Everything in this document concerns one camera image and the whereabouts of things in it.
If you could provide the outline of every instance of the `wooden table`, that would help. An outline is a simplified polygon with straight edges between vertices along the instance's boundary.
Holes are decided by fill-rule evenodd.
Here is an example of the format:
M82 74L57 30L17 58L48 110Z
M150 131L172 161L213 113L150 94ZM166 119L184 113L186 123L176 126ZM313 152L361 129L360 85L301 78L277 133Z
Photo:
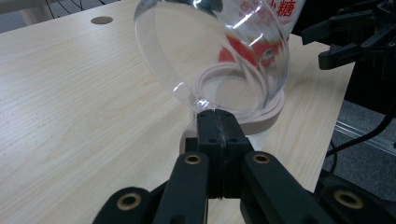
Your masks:
M119 189L169 178L190 110L150 73L134 40L136 1L0 35L0 223L90 223ZM98 16L113 18L105 25ZM352 64L318 69L328 47L290 37L286 102L250 136L313 190ZM243 223L237 200L209 223Z

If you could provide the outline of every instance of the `gray floor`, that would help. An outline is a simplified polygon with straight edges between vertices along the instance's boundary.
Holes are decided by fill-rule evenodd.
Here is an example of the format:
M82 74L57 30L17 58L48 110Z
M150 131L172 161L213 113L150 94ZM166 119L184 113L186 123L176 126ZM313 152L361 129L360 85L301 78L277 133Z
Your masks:
M112 3L117 0L103 0L104 3ZM70 13L81 11L70 0L64 0L61 4ZM89 9L99 7L102 3L97 0L83 0L82 7ZM60 4L54 4L57 15L67 16L67 12ZM0 15L0 33L8 32L24 26L19 12ZM369 109L344 102L338 120L356 127L362 131L370 132L380 123L384 116ZM396 142L396 120L380 134L391 142ZM350 137L334 132L334 143L339 146ZM329 170L332 166L332 157L325 160L323 168ZM396 157L367 144L359 144L339 153L338 163L334 172L336 175L349 180L356 185L371 191L377 196L396 201Z

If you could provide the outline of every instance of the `transparent container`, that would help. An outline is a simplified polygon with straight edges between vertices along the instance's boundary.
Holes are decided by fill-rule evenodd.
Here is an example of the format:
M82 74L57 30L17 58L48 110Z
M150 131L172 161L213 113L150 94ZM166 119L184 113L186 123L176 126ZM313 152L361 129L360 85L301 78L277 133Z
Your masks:
M143 0L134 22L151 72L194 113L223 109L247 123L278 100L289 49L265 2Z

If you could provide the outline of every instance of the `wood grain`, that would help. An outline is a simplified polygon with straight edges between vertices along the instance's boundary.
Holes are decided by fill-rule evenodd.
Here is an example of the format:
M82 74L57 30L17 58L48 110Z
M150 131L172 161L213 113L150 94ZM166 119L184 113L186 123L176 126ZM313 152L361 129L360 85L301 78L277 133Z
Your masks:
M190 110L150 73L134 41L136 1L0 35L0 223L91 223L118 189L154 189L178 153ZM109 16L110 24L91 19ZM326 46L290 37L276 125L250 136L313 190L352 64L318 69ZM243 223L237 200L209 223Z

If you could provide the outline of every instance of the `white plastic base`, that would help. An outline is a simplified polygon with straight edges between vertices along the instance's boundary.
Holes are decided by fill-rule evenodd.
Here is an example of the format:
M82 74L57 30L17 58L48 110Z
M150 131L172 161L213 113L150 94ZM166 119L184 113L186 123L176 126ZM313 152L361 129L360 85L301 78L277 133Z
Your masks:
M271 128L277 121L280 112L282 111L283 104L285 104L285 94L281 91L277 97L267 106L262 115L251 122L241 123L242 131L245 135L255 133L262 133ZM192 121L189 126L184 130L180 139L180 154L184 153L186 146L186 138L197 137L197 124Z

